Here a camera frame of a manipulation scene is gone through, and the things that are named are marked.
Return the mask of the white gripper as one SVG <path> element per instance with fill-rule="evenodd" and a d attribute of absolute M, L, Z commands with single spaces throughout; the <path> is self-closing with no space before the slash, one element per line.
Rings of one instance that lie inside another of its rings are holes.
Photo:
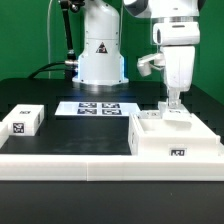
<path fill-rule="evenodd" d="M 195 47 L 167 46 L 162 47 L 161 52 L 165 59 L 164 83 L 168 89 L 168 105 L 178 108 L 180 92 L 188 91 L 192 83 Z"/>

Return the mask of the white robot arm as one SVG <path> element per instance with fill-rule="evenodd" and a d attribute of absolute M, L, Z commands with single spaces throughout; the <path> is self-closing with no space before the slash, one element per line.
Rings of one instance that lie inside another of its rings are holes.
<path fill-rule="evenodd" d="M 200 42 L 199 12 L 206 0 L 123 0 L 126 10 L 152 24 L 155 54 L 140 58 L 137 67 L 147 76 L 152 69 L 163 72 L 167 106 L 180 105 L 179 95 L 190 88 L 195 45 Z M 118 12 L 103 0 L 87 0 L 84 13 L 84 50 L 78 58 L 76 84 L 114 86 L 128 81 L 119 50 Z"/>

